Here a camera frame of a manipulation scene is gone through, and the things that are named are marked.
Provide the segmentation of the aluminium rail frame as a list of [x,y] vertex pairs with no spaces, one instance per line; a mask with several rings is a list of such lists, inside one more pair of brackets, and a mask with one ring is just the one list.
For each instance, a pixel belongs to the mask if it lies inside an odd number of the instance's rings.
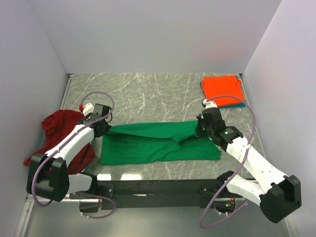
[[47,207],[38,206],[27,196],[16,230],[18,237],[296,237],[292,216],[270,222],[260,208],[236,198],[239,212],[228,220],[220,209],[229,195],[216,199],[210,211],[204,208],[155,207],[97,209],[84,213],[79,201],[66,196]]

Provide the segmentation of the green t shirt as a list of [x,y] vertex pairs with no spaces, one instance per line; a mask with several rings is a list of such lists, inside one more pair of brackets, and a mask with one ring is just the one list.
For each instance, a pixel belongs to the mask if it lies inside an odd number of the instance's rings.
[[103,136],[101,164],[219,160],[221,151],[209,138],[198,137],[196,126],[195,120],[115,125]]

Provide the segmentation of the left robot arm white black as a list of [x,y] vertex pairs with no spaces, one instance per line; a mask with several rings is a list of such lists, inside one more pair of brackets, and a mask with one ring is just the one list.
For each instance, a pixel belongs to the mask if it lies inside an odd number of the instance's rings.
[[50,201],[62,201],[67,194],[82,192],[94,198],[99,192],[95,175],[68,173],[68,167],[82,148],[105,135],[111,128],[106,122],[112,115],[110,106],[95,104],[93,112],[84,116],[58,145],[44,154],[31,157],[26,191]]

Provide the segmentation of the dark red t shirt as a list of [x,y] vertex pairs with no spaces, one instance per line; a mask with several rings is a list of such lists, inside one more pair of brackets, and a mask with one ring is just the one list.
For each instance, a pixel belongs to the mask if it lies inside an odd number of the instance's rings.
[[[34,153],[44,154],[54,148],[74,129],[83,118],[80,112],[73,110],[58,110],[45,118],[41,125],[44,130],[45,144]],[[74,157],[68,166],[68,174],[74,175],[83,171],[95,159],[91,144],[87,144]]]

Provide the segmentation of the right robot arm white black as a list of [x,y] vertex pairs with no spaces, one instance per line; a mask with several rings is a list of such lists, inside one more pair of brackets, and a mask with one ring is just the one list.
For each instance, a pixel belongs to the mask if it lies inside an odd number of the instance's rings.
[[227,126],[216,107],[206,107],[197,117],[197,134],[208,137],[223,151],[235,158],[255,179],[246,180],[236,171],[227,171],[218,177],[218,195],[231,193],[258,205],[265,217],[278,223],[302,205],[301,182],[295,175],[286,175],[269,163],[248,139],[234,126]]

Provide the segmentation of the black base crossbar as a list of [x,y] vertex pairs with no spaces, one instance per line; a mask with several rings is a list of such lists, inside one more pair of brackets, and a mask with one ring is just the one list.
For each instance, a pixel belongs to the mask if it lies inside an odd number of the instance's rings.
[[84,213],[97,209],[207,206],[220,188],[216,179],[99,181],[92,191],[69,194]]

